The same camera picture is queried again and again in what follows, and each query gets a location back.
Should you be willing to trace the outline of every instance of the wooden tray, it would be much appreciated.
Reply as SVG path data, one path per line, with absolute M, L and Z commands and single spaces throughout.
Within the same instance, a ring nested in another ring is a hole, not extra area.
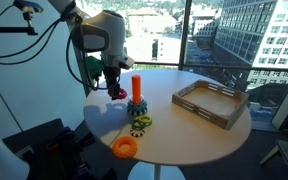
M 207 81 L 196 81 L 172 95 L 172 102 L 229 130 L 244 110 L 248 94 Z

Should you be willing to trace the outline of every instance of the toy ring stacker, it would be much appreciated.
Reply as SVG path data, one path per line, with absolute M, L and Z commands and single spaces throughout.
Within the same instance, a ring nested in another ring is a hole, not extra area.
M 122 145 L 129 145 L 129 149 L 126 151 L 122 151 L 120 148 Z M 137 152 L 137 143 L 134 138 L 130 136 L 123 136 L 118 138 L 112 147 L 113 154 L 121 159 L 127 159 L 133 157 Z

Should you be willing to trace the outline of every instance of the white table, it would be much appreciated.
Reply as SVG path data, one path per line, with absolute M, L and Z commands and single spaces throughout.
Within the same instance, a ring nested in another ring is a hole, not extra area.
M 177 70 L 141 70 L 121 75 L 121 88 L 132 94 L 131 76 L 141 76 L 141 94 L 148 103 L 147 115 L 153 124 L 137 138 L 138 151 L 129 179 L 184 179 L 178 165 L 196 165 L 215 161 L 237 150 L 251 131 L 247 108 L 229 130 L 202 119 L 172 103 L 172 94 L 196 80 L 214 80 Z M 128 98 L 112 101 L 106 91 L 93 91 L 84 105 L 85 121 L 90 131 L 108 147 L 121 136 L 130 136 L 133 116 L 126 111 Z

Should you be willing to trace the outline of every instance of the orange cylinder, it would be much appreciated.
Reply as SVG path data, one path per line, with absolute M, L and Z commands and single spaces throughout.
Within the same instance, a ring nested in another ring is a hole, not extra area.
M 132 102 L 138 104 L 141 102 L 141 76 L 134 74 L 132 76 Z

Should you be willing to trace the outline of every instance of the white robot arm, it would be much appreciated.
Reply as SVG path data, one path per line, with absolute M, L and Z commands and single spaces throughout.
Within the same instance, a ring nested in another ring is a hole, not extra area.
M 86 53 L 101 51 L 106 86 L 112 100 L 117 99 L 120 87 L 116 79 L 121 73 L 121 68 L 129 69 L 134 64 L 134 60 L 124 51 L 124 18 L 109 10 L 103 10 L 95 17 L 90 17 L 75 5 L 74 0 L 49 2 L 67 22 L 72 42 L 77 49 Z

